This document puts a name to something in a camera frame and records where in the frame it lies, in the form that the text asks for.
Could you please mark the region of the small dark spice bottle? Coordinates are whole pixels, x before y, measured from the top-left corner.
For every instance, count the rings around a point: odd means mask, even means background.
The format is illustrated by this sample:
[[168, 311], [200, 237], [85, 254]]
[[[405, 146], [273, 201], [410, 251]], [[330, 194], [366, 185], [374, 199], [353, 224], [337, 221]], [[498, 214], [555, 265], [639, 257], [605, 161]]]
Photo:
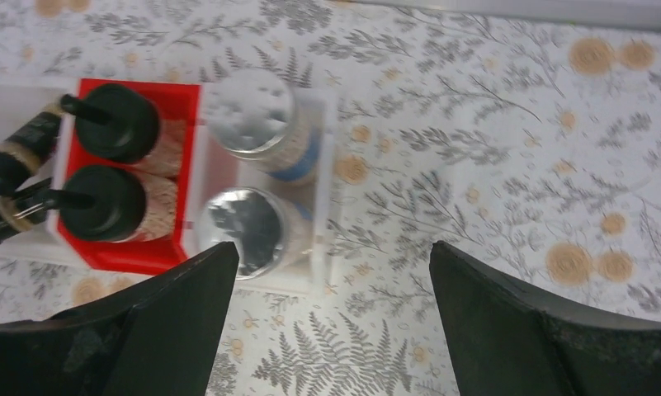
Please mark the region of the small dark spice bottle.
[[52, 157], [63, 116], [50, 103], [0, 143], [0, 196], [12, 195]]
[[48, 190], [51, 183], [49, 177], [10, 196], [0, 197], [0, 244], [45, 222], [48, 209], [40, 194]]

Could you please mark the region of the blue-label shaker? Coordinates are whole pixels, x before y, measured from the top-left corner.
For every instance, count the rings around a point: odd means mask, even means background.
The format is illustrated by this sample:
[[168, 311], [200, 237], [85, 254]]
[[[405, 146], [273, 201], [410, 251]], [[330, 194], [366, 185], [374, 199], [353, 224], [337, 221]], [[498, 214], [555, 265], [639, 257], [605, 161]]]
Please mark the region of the blue-label shaker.
[[324, 108], [276, 74], [241, 69], [205, 87], [203, 121], [227, 152], [279, 182], [317, 172]]
[[232, 187], [210, 198], [194, 230], [200, 251], [234, 243], [238, 281], [296, 264], [313, 247], [312, 214], [294, 201], [253, 187]]

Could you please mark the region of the floral table mat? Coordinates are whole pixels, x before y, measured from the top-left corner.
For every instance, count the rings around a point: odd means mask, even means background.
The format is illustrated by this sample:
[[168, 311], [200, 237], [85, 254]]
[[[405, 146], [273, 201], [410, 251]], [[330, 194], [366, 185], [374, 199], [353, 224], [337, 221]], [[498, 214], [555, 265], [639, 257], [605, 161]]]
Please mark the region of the floral table mat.
[[438, 239], [661, 322], [661, 34], [330, 1], [0, 1], [0, 74], [341, 95], [321, 299], [237, 288], [209, 395], [456, 395]]

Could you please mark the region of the right clear plastic bin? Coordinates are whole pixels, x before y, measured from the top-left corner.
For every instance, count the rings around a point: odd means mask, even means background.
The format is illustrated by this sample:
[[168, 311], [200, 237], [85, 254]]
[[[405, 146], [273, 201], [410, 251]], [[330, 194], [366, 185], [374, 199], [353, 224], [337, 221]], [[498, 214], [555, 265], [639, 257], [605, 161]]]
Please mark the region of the right clear plastic bin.
[[333, 208], [333, 174], [338, 133], [338, 95], [328, 89], [295, 88], [300, 104], [314, 112], [315, 127], [319, 130], [320, 149], [314, 180], [303, 186], [277, 181], [248, 163], [226, 152], [210, 136], [205, 121], [198, 120], [191, 150], [188, 186], [181, 188], [185, 202], [182, 212], [182, 232], [177, 245], [187, 257], [199, 251], [195, 222], [204, 204], [220, 191], [235, 186], [250, 186], [267, 190], [280, 197], [303, 205], [311, 213], [311, 248], [293, 264], [272, 269], [267, 274], [241, 280], [237, 286], [244, 290], [281, 295], [320, 295], [332, 266], [328, 249], [332, 234], [327, 222], [337, 215]]

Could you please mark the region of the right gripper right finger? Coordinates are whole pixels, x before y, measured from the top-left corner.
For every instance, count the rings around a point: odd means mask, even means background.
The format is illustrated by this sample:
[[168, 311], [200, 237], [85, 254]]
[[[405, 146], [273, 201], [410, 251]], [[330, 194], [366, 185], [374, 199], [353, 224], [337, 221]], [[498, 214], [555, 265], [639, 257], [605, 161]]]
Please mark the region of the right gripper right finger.
[[661, 323], [580, 304], [434, 243], [429, 271], [463, 395], [661, 395]]

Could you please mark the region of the red plastic bin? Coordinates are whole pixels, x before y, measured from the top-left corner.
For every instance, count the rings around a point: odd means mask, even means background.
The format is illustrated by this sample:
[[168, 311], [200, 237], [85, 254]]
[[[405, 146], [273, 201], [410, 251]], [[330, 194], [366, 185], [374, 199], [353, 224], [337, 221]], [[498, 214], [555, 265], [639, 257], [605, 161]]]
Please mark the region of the red plastic bin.
[[[193, 140], [200, 88], [197, 85], [176, 83], [83, 78], [79, 82], [79, 91], [75, 96], [84, 98], [93, 88], [105, 83], [123, 84], [153, 101], [158, 109], [163, 112], [166, 119], [185, 121], [186, 130], [181, 170], [178, 177], [167, 178], [177, 184], [174, 230], [166, 237], [148, 242], [87, 242], [69, 235], [59, 220], [58, 212], [55, 211], [54, 213], [57, 215], [57, 234], [63, 237], [91, 268], [103, 271], [158, 275], [184, 262], [186, 258], [182, 249], [177, 245], [176, 238], [182, 232], [180, 215], [184, 210], [185, 202], [181, 197], [180, 190], [188, 185], [191, 155], [188, 145]], [[123, 168], [131, 172], [140, 171], [134, 167], [114, 163], [87, 152], [78, 141], [74, 121], [75, 118], [68, 113], [67, 124], [60, 132], [59, 143], [54, 155], [53, 188], [55, 190], [62, 189], [64, 183], [79, 168], [89, 165], [106, 165]]]

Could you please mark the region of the small dark spice bottle front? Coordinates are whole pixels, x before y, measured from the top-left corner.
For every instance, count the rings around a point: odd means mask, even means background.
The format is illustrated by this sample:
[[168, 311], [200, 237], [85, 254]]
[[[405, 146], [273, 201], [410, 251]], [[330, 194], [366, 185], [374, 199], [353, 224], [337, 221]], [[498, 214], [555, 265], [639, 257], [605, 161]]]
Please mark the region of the small dark spice bottle front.
[[0, 197], [0, 244], [45, 222], [48, 209], [40, 194], [48, 190], [51, 183], [49, 177], [10, 196]]

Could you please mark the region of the clear plastic bin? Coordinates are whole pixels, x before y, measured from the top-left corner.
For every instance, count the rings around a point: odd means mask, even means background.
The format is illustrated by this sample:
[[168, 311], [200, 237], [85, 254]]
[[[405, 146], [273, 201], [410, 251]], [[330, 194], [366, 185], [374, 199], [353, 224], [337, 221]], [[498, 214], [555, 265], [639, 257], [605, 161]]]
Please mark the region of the clear plastic bin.
[[[66, 77], [0, 75], [0, 143], [49, 103], [64, 94], [77, 95], [79, 80]], [[57, 234], [57, 215], [0, 244], [0, 257], [85, 268], [87, 264]]]
[[303, 186], [277, 181], [248, 163], [226, 152], [210, 136], [205, 121], [198, 120], [191, 150], [188, 186], [181, 188], [185, 202], [182, 212], [182, 232], [177, 245], [187, 257], [199, 251], [195, 222], [204, 204], [220, 191], [235, 186], [250, 186], [267, 190], [280, 197], [303, 205], [311, 213], [311, 248], [293, 264], [272, 269], [267, 274], [241, 280], [237, 286], [244, 290], [281, 295], [320, 295], [332, 266], [328, 249], [332, 234], [327, 222], [337, 215], [333, 208], [333, 174], [338, 133], [338, 95], [328, 89], [295, 88], [300, 104], [314, 112], [315, 127], [319, 130], [320, 149], [314, 180]]

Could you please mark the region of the black-cap jar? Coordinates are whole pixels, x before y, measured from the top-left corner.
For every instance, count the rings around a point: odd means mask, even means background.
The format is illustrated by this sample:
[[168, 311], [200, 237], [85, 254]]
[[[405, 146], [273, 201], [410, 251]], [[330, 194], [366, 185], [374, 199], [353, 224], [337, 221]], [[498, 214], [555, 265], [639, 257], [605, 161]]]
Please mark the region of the black-cap jar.
[[39, 193], [67, 233], [87, 242], [148, 242], [174, 230], [177, 184], [106, 165], [79, 168], [60, 190]]
[[75, 118], [78, 141], [90, 154], [156, 176], [178, 177], [185, 121], [166, 119], [143, 94], [109, 82], [84, 98], [64, 94], [59, 107]]

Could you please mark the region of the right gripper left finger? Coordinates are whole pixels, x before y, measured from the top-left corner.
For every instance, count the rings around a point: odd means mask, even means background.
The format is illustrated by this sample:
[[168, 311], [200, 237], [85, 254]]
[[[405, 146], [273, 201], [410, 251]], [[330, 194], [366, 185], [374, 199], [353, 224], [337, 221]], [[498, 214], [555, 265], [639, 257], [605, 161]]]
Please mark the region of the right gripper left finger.
[[42, 321], [0, 324], [0, 395], [202, 395], [238, 270], [219, 243]]

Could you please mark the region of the left clear plastic bin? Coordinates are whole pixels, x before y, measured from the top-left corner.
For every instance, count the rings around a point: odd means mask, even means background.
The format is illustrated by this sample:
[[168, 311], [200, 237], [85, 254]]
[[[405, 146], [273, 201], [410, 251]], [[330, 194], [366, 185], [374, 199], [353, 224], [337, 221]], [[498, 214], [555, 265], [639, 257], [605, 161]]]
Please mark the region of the left clear plastic bin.
[[[79, 80], [66, 77], [0, 75], [0, 143], [49, 103], [64, 94], [77, 95]], [[85, 268], [87, 264], [57, 234], [57, 215], [0, 244], [0, 257]]]

